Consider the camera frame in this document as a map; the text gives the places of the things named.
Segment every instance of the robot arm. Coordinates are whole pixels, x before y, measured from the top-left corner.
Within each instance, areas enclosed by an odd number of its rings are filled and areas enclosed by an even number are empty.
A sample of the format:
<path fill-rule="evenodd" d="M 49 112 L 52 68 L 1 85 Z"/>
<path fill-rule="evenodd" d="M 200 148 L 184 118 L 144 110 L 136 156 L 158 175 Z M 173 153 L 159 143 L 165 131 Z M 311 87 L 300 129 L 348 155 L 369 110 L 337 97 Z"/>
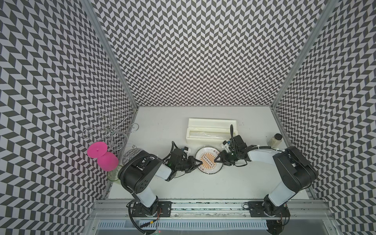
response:
<path fill-rule="evenodd" d="M 247 155 L 251 161 L 275 165 L 281 176 L 281 182 L 264 198 L 262 206 L 267 216 L 279 214 L 283 204 L 300 190 L 309 187 L 318 175 L 296 147 L 288 147 L 284 151 L 256 149 L 249 151 Z"/>
<path fill-rule="evenodd" d="M 187 156 L 189 148 L 174 149 L 176 145 L 174 142 L 172 144 L 171 152 L 163 160 L 136 149 L 130 156 L 132 159 L 118 173 L 123 188 L 130 192 L 136 201 L 141 202 L 143 211 L 148 215 L 154 215 L 158 208 L 158 197 L 149 187 L 154 176 L 170 181 L 177 171 L 190 173 L 202 164 L 202 161 L 193 156 Z"/>

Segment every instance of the pink cup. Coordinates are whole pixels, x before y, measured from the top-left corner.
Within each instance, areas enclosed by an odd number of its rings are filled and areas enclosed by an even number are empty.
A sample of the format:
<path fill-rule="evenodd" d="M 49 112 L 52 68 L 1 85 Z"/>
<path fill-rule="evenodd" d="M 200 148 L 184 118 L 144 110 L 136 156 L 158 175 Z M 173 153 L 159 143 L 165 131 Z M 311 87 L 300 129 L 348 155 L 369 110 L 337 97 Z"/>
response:
<path fill-rule="evenodd" d="M 107 152 L 107 144 L 105 142 L 95 142 L 88 147 L 88 156 L 90 158 L 99 158 Z"/>
<path fill-rule="evenodd" d="M 104 171 L 112 171 L 119 164 L 119 159 L 115 154 L 106 152 L 103 156 L 97 159 L 97 163 Z"/>

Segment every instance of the metal bracket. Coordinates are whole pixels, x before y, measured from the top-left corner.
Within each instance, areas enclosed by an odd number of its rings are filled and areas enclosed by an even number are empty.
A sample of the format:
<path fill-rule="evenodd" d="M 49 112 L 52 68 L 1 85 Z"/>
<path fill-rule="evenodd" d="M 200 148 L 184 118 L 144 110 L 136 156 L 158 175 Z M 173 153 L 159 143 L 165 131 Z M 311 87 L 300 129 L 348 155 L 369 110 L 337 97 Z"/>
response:
<path fill-rule="evenodd" d="M 258 201 L 258 202 L 248 202 L 248 208 L 249 213 L 251 214 L 251 217 L 269 217 L 264 213 L 264 207 L 262 206 L 262 203 L 264 201 Z M 290 212 L 288 211 L 288 208 L 281 207 L 276 211 L 276 217 L 279 217 L 281 215 L 282 217 L 290 217 Z"/>
<path fill-rule="evenodd" d="M 278 222 L 278 220 L 267 220 L 266 225 L 268 227 L 268 233 L 270 234 L 280 234 L 283 231 L 281 221 Z"/>
<path fill-rule="evenodd" d="M 161 215 L 159 217 L 170 217 L 171 215 L 171 205 L 172 202 L 158 202 L 157 212 L 161 210 Z M 142 206 L 141 203 L 136 203 L 133 206 L 132 211 L 133 217 L 154 217 L 155 215 L 149 214 Z"/>

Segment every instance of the chevron patterned wall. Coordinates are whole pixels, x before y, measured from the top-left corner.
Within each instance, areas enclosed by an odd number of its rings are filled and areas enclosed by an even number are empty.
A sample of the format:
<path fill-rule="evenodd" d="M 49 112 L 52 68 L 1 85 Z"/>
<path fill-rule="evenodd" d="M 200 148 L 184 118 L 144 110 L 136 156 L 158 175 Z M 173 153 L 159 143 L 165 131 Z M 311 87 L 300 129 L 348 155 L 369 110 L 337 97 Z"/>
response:
<path fill-rule="evenodd" d="M 79 234 L 106 188 L 81 133 L 133 111 L 78 0 L 1 0 L 0 75 L 0 234 Z"/>
<path fill-rule="evenodd" d="M 138 105 L 268 105 L 327 0 L 92 0 Z"/>
<path fill-rule="evenodd" d="M 376 234 L 375 8 L 338 3 L 277 107 L 345 234 Z"/>

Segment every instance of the black cable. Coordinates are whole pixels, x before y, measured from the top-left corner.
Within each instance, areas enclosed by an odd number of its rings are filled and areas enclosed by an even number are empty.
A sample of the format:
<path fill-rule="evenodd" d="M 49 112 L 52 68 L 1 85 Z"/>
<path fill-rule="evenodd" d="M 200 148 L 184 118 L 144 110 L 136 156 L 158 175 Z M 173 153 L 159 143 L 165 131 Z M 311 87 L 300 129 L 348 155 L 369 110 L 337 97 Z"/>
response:
<path fill-rule="evenodd" d="M 162 213 L 162 209 L 160 208 L 159 209 L 159 214 L 157 216 L 157 221 L 156 221 L 156 224 L 155 224 L 155 229 L 157 230 L 158 229 L 158 226 L 159 226 L 159 221 L 161 219 L 161 213 Z"/>
<path fill-rule="evenodd" d="M 232 139 L 232 141 L 230 143 L 232 143 L 232 148 L 234 149 L 235 154 L 236 154 L 237 150 L 236 150 L 236 145 L 235 145 L 235 140 L 234 140 L 234 126 L 233 125 L 230 126 L 230 135 L 231 135 L 231 139 Z"/>
<path fill-rule="evenodd" d="M 298 180 L 299 184 L 300 184 L 300 187 L 303 187 L 302 183 L 300 182 L 299 178 L 296 177 L 296 179 Z"/>
<path fill-rule="evenodd" d="M 257 150 L 257 149 L 272 149 L 272 148 L 270 146 L 259 146 L 259 147 L 251 147 L 250 148 L 250 146 L 248 146 L 248 147 L 245 148 L 245 150 L 244 150 L 244 152 L 242 153 L 241 156 L 247 154 L 249 151 Z"/>
<path fill-rule="evenodd" d="M 288 222 L 290 222 L 290 216 L 288 217 L 288 220 L 286 222 L 286 217 L 285 217 L 285 221 L 284 223 L 282 224 L 282 226 L 286 226 L 288 224 Z"/>
<path fill-rule="evenodd" d="M 301 190 L 307 189 L 307 188 L 311 187 L 311 185 L 312 185 L 312 179 L 311 179 L 311 182 L 309 183 L 309 185 L 307 187 L 305 187 L 305 188 L 302 188 Z"/>
<path fill-rule="evenodd" d="M 244 159 L 244 161 L 246 161 L 246 163 L 245 163 L 244 165 L 237 166 L 237 165 L 235 165 L 235 163 L 234 163 L 234 166 L 236 166 L 236 167 L 244 167 L 244 166 L 248 165 L 247 160 Z"/>
<path fill-rule="evenodd" d="M 140 228 L 147 227 L 150 224 L 153 224 L 153 223 L 157 222 L 157 220 L 159 220 L 159 218 L 160 218 L 161 212 L 162 212 L 162 209 L 159 208 L 159 213 L 157 212 L 157 218 L 155 220 L 152 220 L 150 222 L 147 222 L 147 223 L 144 223 L 144 224 L 140 225 Z"/>
<path fill-rule="evenodd" d="M 132 222 L 132 224 L 136 227 L 136 229 L 140 232 L 142 232 L 143 234 L 146 234 L 146 235 L 151 235 L 153 234 L 156 230 L 142 230 L 142 228 L 140 228 L 136 222 L 134 221 L 133 217 L 132 217 L 132 213 L 131 213 L 131 210 L 130 210 L 130 205 L 132 203 L 136 203 L 137 201 L 136 200 L 132 200 L 130 201 L 128 204 L 127 204 L 127 207 L 128 207 L 128 214 L 129 214 L 129 218 L 130 218 L 130 221 Z"/>
<path fill-rule="evenodd" d="M 185 174 L 186 174 L 186 173 L 182 174 L 181 176 L 183 176 L 183 175 L 185 175 Z M 175 178 L 179 178 L 179 177 L 181 177 L 181 176 L 178 176 L 178 177 L 174 177 L 174 179 L 175 179 Z"/>
<path fill-rule="evenodd" d="M 169 158 L 171 156 L 171 152 L 174 150 L 174 147 L 178 149 L 178 147 L 176 146 L 175 142 L 171 141 L 171 150 L 170 150 L 170 153 L 162 161 L 166 161 L 167 158 Z"/>

